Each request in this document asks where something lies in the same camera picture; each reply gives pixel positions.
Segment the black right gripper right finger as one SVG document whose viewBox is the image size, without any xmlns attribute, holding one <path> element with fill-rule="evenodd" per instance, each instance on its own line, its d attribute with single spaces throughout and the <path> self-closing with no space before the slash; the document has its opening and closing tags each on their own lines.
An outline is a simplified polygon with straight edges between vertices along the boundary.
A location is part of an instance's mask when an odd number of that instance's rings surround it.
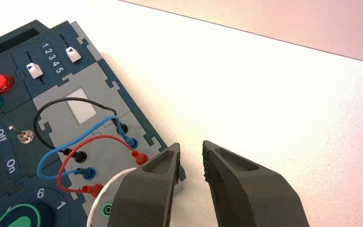
<svg viewBox="0 0 363 227">
<path fill-rule="evenodd" d="M 218 226 L 309 226 L 300 197 L 281 174 L 209 140 L 202 156 Z"/>
</svg>

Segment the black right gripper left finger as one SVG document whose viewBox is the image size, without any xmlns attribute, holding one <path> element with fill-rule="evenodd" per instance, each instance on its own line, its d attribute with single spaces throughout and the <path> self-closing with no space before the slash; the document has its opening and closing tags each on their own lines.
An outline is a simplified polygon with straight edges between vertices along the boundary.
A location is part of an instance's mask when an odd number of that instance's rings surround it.
<svg viewBox="0 0 363 227">
<path fill-rule="evenodd" d="M 168 227 L 178 184 L 180 144 L 167 147 L 127 174 L 113 199 L 110 227 Z"/>
</svg>

